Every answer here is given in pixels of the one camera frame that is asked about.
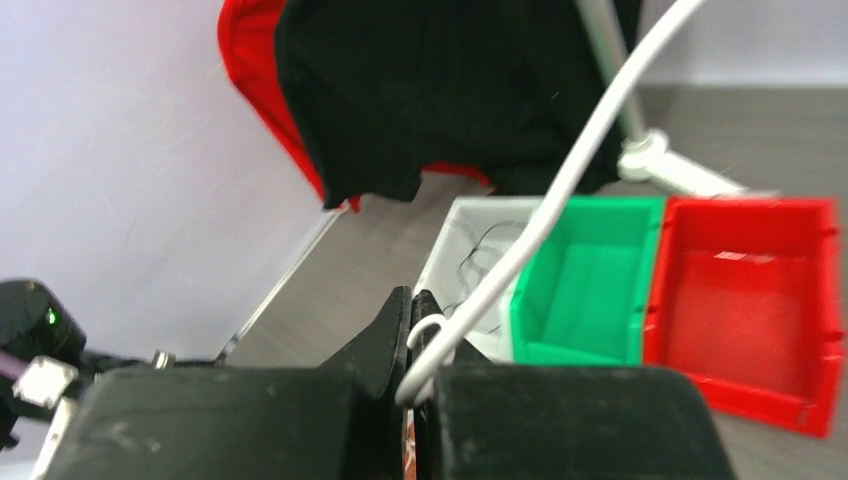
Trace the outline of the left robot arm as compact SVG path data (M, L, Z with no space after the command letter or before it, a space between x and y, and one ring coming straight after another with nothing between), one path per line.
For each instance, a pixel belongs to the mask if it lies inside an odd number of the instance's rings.
M12 385L38 357L68 364L80 373L71 383L77 399L100 374L119 368L159 368L155 360L91 350L87 336L57 296L37 280L1 282L1 449L12 450L19 439L13 428L21 417L47 421L53 407L14 397Z

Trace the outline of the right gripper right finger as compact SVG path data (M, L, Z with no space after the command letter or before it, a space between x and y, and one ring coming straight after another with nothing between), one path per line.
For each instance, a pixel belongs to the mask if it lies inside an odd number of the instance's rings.
M462 341L410 414L415 479L732 479L708 408L656 367L496 363Z

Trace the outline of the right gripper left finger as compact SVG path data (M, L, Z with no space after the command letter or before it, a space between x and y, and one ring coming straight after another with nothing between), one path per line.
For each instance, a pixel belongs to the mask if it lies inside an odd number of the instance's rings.
M124 368L84 396L49 479L399 479L412 296L313 368Z

